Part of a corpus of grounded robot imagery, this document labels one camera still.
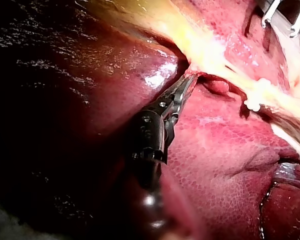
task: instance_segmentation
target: white tissue strand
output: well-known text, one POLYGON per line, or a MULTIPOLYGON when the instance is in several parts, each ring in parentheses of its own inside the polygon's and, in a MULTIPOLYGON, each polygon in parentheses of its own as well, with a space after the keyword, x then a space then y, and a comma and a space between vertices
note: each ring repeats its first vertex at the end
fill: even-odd
POLYGON ((291 137, 289 134, 287 134, 280 126, 278 126, 275 123, 271 123, 272 131, 275 135, 278 137, 284 139, 288 144, 290 144, 296 152, 300 156, 300 143, 298 143, 293 137, 291 137))

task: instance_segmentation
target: metal clip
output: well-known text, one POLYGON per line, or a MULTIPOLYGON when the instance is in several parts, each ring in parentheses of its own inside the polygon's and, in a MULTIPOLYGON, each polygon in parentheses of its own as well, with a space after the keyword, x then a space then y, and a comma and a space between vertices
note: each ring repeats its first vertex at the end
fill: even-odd
MULTIPOLYGON (((272 3, 269 3, 269 7, 266 9, 262 20, 261 26, 266 28, 267 23, 271 23, 272 17, 274 16, 279 4, 284 0, 273 0, 272 3)), ((298 14, 297 19, 295 20, 294 24, 291 26, 290 29, 291 33, 289 35, 290 38, 296 37, 300 32, 300 12, 298 14)))

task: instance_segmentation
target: metal instrument jaw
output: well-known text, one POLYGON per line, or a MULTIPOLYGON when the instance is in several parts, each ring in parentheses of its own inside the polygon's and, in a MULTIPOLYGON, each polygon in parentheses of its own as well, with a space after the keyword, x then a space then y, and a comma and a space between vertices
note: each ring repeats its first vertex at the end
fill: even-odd
POLYGON ((175 138, 174 126, 195 88, 197 78, 196 74, 183 75, 133 117, 129 132, 132 159, 167 164, 168 147, 175 138))
MULTIPOLYGON (((271 19, 273 15, 275 14, 279 4, 283 0, 273 0, 272 3, 270 3, 269 8, 265 11, 262 20, 261 20, 261 26, 263 28, 266 28, 267 23, 271 23, 271 19)), ((300 12, 298 14, 297 19, 295 20, 294 24, 291 26, 291 33, 290 33, 290 38, 296 37, 299 32, 300 32, 300 12)))

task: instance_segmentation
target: surgical clip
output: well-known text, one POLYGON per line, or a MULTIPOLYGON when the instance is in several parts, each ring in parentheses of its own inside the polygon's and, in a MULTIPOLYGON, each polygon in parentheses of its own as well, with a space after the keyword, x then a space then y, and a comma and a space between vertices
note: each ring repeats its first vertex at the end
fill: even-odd
MULTIPOLYGON (((271 23, 271 19, 273 17, 273 15, 275 14, 279 4, 282 2, 283 0, 274 0, 272 3, 270 3, 269 8, 265 11, 262 20, 261 20, 261 26, 263 28, 266 28, 267 23, 271 23)), ((298 14, 297 19, 295 20, 294 24, 291 26, 290 29, 291 33, 290 33, 290 38, 294 38, 296 37, 299 32, 300 32, 300 12, 298 14)))

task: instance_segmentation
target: moist tissue surface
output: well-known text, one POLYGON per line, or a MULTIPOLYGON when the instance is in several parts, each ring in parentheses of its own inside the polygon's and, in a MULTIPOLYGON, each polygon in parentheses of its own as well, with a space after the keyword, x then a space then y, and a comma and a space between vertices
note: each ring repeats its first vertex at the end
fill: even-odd
MULTIPOLYGON (((228 61, 289 90, 279 42, 261 29, 250 1, 174 3, 210 16, 205 23, 226 43, 228 61)), ((67 4, 0 1, 0 205, 44 232, 13 223, 22 239, 98 235, 101 212, 112 208, 104 199, 123 168, 121 127, 189 66, 175 46, 122 34, 67 4)), ((268 223, 264 234, 276 239, 283 225, 272 222, 300 219, 300 204, 291 214, 269 207, 264 221, 261 215, 276 173, 288 186, 272 191, 268 202, 282 206, 293 186, 289 197, 300 203, 300 168, 289 165, 283 175, 283 159, 298 154, 266 119, 247 114, 234 86, 208 76, 198 80, 176 125, 163 177, 181 192, 167 196, 185 199, 180 219, 192 219, 199 239, 206 226, 213 239, 257 240, 268 223)), ((177 212, 176 202, 170 208, 177 212)), ((0 239, 9 234, 1 232, 0 239)))

